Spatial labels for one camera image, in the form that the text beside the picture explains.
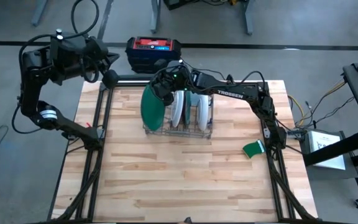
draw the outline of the gray metal frame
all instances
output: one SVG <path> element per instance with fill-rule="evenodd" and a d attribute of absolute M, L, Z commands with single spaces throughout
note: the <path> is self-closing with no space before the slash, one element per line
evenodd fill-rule
<path fill-rule="evenodd" d="M 152 0 L 152 20 L 150 30 L 153 34 L 157 32 L 160 23 L 161 0 Z"/>
<path fill-rule="evenodd" d="M 37 27 L 40 24 L 42 14 L 47 6 L 48 0 L 37 0 L 34 10 L 34 15 L 31 19 L 31 24 Z"/>
<path fill-rule="evenodd" d="M 247 35 L 252 35 L 254 28 L 252 25 L 252 8 L 254 6 L 255 0 L 245 0 L 242 2 L 244 8 L 244 21 L 246 23 L 246 33 Z M 151 32 L 153 34 L 157 33 L 158 24 L 160 22 L 160 12 L 161 12 L 161 0 L 152 0 L 152 21 L 151 21 Z"/>
<path fill-rule="evenodd" d="M 245 0 L 242 5 L 244 7 L 244 20 L 246 22 L 246 33 L 252 35 L 254 27 L 252 25 L 252 9 L 254 8 L 255 0 Z"/>

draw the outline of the concrete floor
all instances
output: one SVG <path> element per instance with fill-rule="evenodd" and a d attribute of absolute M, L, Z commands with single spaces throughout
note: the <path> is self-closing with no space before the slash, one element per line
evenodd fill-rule
<path fill-rule="evenodd" d="M 14 2 L 0 1 L 0 40 L 24 41 L 53 32 L 57 27 L 71 30 L 69 13 L 74 0 L 50 1 L 37 28 L 30 25 L 34 1 Z M 98 3 L 103 13 L 107 0 Z M 133 35 L 150 35 L 148 5 L 149 1 L 144 0 L 115 0 L 104 41 L 125 42 Z M 231 13 L 233 10 L 236 7 L 196 3 L 168 12 L 163 5 L 162 25 L 156 35 L 183 42 L 358 45 L 358 1 L 257 1 L 252 37 L 244 34 L 241 15 Z M 94 9 L 84 3 L 76 15 L 78 26 L 84 29 L 92 21 Z M 216 24 L 206 26 L 208 21 Z M 18 50 L 18 47 L 0 46 L 0 125 L 10 126 L 16 107 L 20 84 Z M 113 65 L 117 73 L 133 74 L 124 49 L 110 48 L 110 51 L 122 56 Z M 285 80 L 287 92 L 303 106 L 306 100 L 314 104 L 341 78 L 342 66 L 358 62 L 358 51 L 183 49 L 182 55 L 194 67 L 230 73 L 237 79 L 251 70 L 260 70 L 267 80 Z M 68 80 L 63 86 L 48 83 L 41 98 L 59 108 L 66 117 L 74 118 L 81 84 L 80 78 Z M 350 89 L 345 86 L 322 103 L 315 117 L 324 116 L 350 96 Z M 296 119 L 300 118 L 299 112 L 293 113 Z M 16 124 L 21 130 L 35 128 L 23 116 L 18 116 Z M 349 103 L 335 116 L 322 121 L 318 128 L 343 130 L 346 135 L 358 132 L 357 104 Z M 20 135 L 9 130 L 0 145 L 0 223 L 39 222 L 47 218 L 66 144 L 55 131 Z M 320 218 L 358 223 L 358 209 L 352 204 L 358 198 L 354 180 L 312 181 L 311 187 Z"/>

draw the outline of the green sponge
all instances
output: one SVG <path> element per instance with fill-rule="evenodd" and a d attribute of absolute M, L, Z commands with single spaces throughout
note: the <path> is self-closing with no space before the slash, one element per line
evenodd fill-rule
<path fill-rule="evenodd" d="M 256 142 L 244 146 L 242 150 L 248 156 L 249 159 L 256 154 L 262 154 L 266 151 L 265 146 L 261 140 L 258 140 Z"/>

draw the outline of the battery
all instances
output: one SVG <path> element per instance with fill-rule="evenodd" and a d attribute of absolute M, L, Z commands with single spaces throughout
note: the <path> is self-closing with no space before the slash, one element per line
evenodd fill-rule
<path fill-rule="evenodd" d="M 125 52 L 133 71 L 153 74 L 158 71 L 154 63 L 159 59 L 167 62 L 180 59 L 181 44 L 168 38 L 132 37 L 127 42 Z"/>

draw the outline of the dish rack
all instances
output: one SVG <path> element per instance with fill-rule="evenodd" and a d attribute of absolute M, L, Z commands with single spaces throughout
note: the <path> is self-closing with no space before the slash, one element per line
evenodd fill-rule
<path fill-rule="evenodd" d="M 171 106 L 165 107 L 165 116 L 163 124 L 160 128 L 155 131 L 150 130 L 145 124 L 143 128 L 145 129 L 146 134 L 156 134 L 164 136 L 181 136 L 181 137 L 190 137 L 190 138 L 206 138 L 211 139 L 213 132 L 213 106 L 214 99 L 213 95 L 208 97 L 208 123 L 205 131 L 202 131 L 198 128 L 197 122 L 197 106 L 190 107 L 190 123 L 186 125 L 183 118 L 180 119 L 179 125 L 177 127 L 172 126 L 171 117 L 167 117 L 167 114 L 171 114 Z"/>

